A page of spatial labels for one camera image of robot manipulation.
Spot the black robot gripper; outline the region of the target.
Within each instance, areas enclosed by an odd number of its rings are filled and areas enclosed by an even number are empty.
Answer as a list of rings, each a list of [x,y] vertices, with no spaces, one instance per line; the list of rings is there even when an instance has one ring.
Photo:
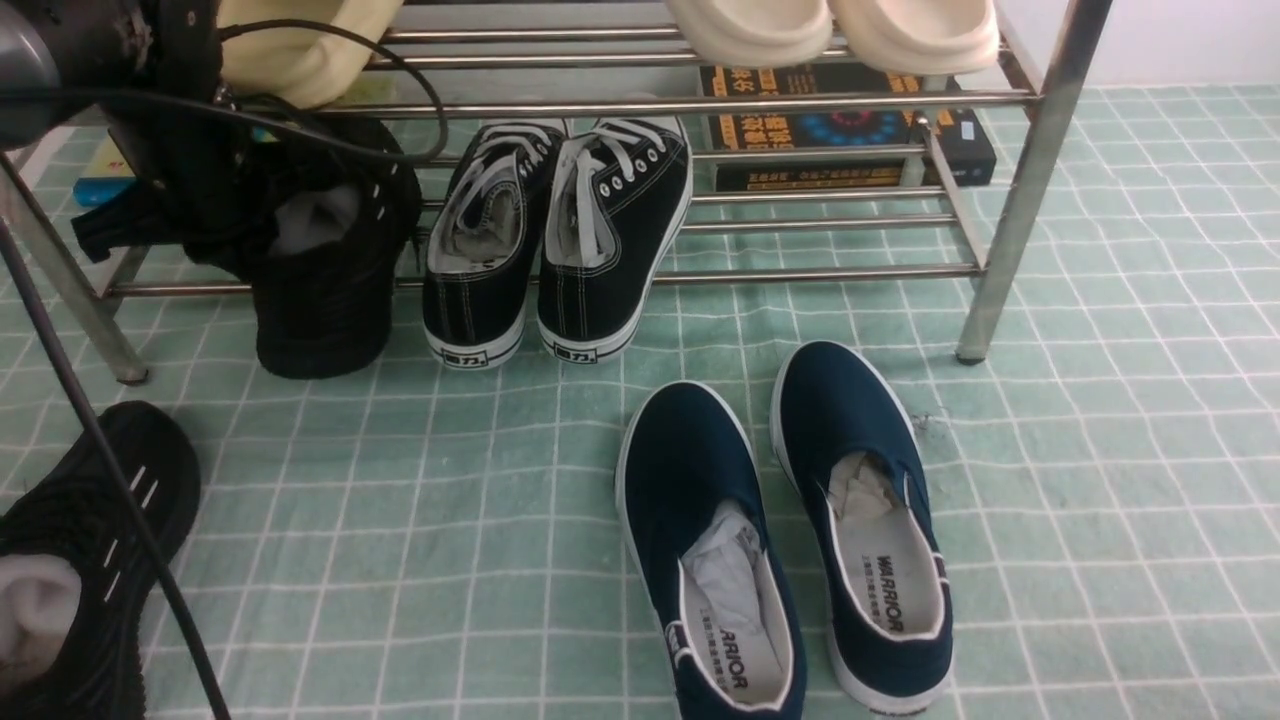
[[[179,245],[192,263],[250,283],[279,236],[276,209],[301,190],[294,147],[260,142],[233,120],[146,102],[106,102],[102,113],[134,181],[72,222],[86,258]]]

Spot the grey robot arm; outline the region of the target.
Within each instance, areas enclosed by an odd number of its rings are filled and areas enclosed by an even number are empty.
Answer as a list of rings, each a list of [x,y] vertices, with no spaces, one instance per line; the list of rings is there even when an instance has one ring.
[[[133,183],[72,223],[88,260],[178,245],[243,283],[278,237],[283,187],[247,120],[219,102],[215,1],[5,1],[3,147],[91,106]]]

